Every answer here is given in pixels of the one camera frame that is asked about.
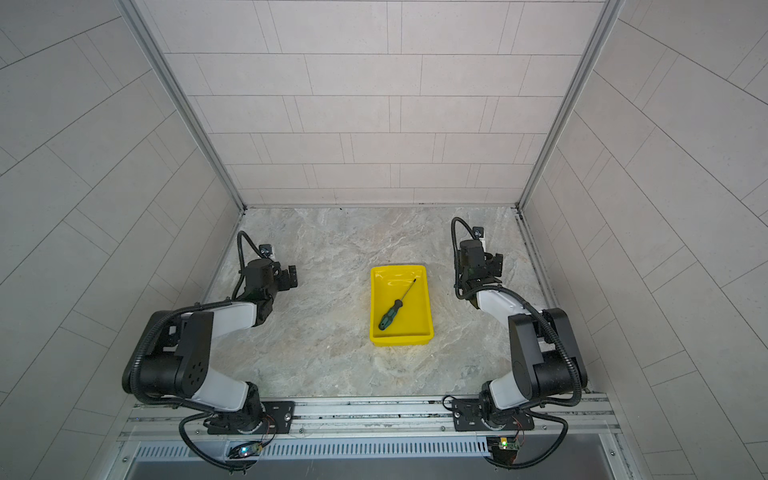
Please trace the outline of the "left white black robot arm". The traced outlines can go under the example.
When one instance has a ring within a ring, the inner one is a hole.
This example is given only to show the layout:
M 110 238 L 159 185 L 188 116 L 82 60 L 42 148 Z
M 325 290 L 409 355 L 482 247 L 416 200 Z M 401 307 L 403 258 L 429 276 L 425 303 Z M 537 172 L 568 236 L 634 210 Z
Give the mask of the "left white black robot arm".
M 287 434 L 295 404 L 261 399 L 252 382 L 210 366 L 212 342 L 262 325 L 279 292 L 298 286 L 294 265 L 269 258 L 241 267 L 244 293 L 231 300 L 153 313 L 122 376 L 122 388 L 142 403 L 202 414 L 210 435 Z

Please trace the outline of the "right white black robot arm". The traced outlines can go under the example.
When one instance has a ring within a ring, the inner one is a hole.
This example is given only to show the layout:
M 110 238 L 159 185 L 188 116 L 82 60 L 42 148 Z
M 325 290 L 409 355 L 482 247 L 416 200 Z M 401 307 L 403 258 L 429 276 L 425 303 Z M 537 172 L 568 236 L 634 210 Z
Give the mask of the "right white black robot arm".
M 504 287 L 503 258 L 487 253 L 481 240 L 454 242 L 453 256 L 456 296 L 505 325 L 509 338 L 511 370 L 481 388 L 480 421 L 501 429 L 536 407 L 578 405 L 587 380 L 567 314 L 539 310 Z

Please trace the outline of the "green black handled screwdriver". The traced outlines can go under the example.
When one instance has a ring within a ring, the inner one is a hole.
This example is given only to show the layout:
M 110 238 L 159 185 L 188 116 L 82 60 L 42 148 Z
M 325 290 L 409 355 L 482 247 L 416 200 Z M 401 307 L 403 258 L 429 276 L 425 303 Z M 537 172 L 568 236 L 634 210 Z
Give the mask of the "green black handled screwdriver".
M 409 285 L 409 287 L 407 288 L 405 293 L 402 295 L 402 297 L 399 298 L 399 299 L 396 299 L 394 301 L 393 305 L 382 316 L 382 318 L 381 318 L 381 320 L 380 320 L 380 322 L 378 324 L 378 328 L 379 328 L 380 331 L 385 331 L 386 329 L 388 329 L 392 325 L 392 323 L 394 322 L 397 314 L 399 313 L 399 310 L 404 305 L 405 297 L 407 296 L 407 294 L 409 293 L 409 291 L 411 290 L 411 288 L 413 287 L 413 285 L 415 283 L 416 283 L 416 279 L 413 279 L 413 281 L 411 282 L 411 284 Z

